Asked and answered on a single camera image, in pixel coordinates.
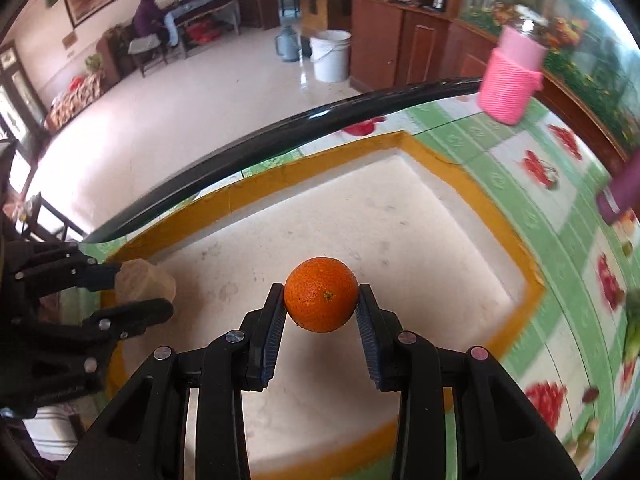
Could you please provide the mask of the large beige cylinder chunk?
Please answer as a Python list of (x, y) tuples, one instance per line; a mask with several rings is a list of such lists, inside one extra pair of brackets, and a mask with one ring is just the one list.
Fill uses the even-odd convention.
[(152, 299), (174, 301), (177, 285), (175, 279), (159, 266), (143, 259), (124, 262), (115, 275), (116, 304)]

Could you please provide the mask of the orange mandarin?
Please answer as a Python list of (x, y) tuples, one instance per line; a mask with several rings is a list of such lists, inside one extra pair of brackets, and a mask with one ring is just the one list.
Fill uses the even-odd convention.
[(304, 330), (329, 333), (352, 317), (358, 301), (358, 282), (346, 264), (330, 257), (305, 260), (284, 285), (288, 315)]

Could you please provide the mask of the green round fruit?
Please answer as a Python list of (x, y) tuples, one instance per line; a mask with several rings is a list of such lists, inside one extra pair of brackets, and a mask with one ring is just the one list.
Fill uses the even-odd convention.
[(589, 430), (588, 428), (585, 428), (584, 430), (582, 430), (580, 434), (578, 434), (577, 447), (590, 448), (590, 445), (592, 445), (592, 442), (595, 436), (596, 434), (593, 431)]

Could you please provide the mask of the far red jujube date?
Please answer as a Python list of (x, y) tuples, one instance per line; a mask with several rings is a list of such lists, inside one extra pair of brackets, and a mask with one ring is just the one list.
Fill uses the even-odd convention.
[(595, 386), (589, 387), (585, 391), (584, 395), (582, 396), (582, 403), (591, 404), (595, 400), (597, 400), (599, 396), (600, 396), (600, 390), (598, 387), (595, 387)]

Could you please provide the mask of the green bok choy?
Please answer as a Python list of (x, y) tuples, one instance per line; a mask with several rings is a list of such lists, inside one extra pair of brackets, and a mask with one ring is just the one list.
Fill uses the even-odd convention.
[(625, 365), (638, 358), (640, 348), (640, 292), (634, 289), (628, 292), (625, 304), (626, 333), (623, 362)]

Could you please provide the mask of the seated person in purple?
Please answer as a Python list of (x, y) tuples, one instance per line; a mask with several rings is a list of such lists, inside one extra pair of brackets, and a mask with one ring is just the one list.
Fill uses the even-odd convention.
[(164, 49), (175, 49), (178, 42), (171, 37), (171, 31), (166, 26), (166, 14), (167, 12), (157, 5), (156, 0), (140, 0), (132, 20), (136, 38), (155, 35)]

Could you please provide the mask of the purple thermos bottle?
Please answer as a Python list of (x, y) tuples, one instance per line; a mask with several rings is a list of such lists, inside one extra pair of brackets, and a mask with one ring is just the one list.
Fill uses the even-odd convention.
[(639, 203), (640, 154), (634, 150), (622, 170), (596, 195), (597, 210), (602, 220), (612, 226), (629, 209)]

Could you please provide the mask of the pink jar with knit sleeve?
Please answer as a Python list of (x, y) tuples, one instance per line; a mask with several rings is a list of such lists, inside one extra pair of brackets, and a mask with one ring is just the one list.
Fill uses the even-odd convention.
[(542, 64), (549, 47), (548, 21), (527, 6), (514, 6), (503, 25), (480, 82), (477, 105), (497, 122), (516, 125), (532, 96), (542, 89)]

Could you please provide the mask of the white plastic bucket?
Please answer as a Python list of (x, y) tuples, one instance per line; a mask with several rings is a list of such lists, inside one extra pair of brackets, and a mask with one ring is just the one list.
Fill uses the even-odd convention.
[(322, 30), (310, 38), (314, 78), (325, 84), (349, 78), (350, 40), (352, 34), (339, 29)]

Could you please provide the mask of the wooden cabinet counter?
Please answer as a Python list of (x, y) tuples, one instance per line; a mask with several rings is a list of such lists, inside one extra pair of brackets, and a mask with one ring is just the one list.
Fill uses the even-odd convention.
[[(462, 20), (390, 0), (317, 0), (329, 28), (352, 34), (349, 82), (357, 90), (483, 76), (497, 38)], [(570, 54), (551, 49), (537, 98), (608, 164), (632, 151), (631, 121), (612, 93), (582, 74)]]

